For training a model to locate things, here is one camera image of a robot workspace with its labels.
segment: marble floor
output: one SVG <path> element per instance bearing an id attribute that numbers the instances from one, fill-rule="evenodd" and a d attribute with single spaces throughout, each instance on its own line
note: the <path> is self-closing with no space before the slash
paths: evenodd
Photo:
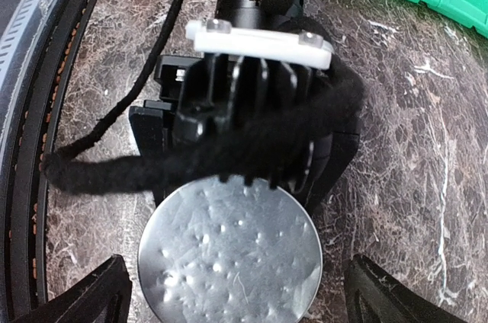
<path id="1" fill-rule="evenodd" d="M 129 90 L 171 0 L 99 0 L 69 85 L 57 144 L 86 134 Z M 166 53 L 189 54 L 189 19 L 216 0 L 186 0 Z M 488 40 L 403 0 L 307 0 L 336 51 L 368 87 L 361 147 L 314 222 L 322 285 L 308 322 L 346 322 L 342 269 L 370 256 L 410 289 L 468 322 L 488 321 Z M 143 98 L 157 98 L 150 82 Z M 83 159 L 135 154 L 122 116 Z M 136 252 L 153 201 L 50 191 L 48 284 L 58 296 L 111 254 L 134 282 L 130 322 L 156 323 Z"/>

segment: dented aluminum disc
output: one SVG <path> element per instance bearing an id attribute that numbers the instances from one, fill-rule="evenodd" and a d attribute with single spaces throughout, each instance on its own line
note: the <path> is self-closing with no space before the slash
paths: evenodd
<path id="1" fill-rule="evenodd" d="M 144 296 L 168 323 L 294 323 L 319 287 L 322 253 L 302 206 L 241 177 L 186 184 L 151 216 L 139 249 Z"/>

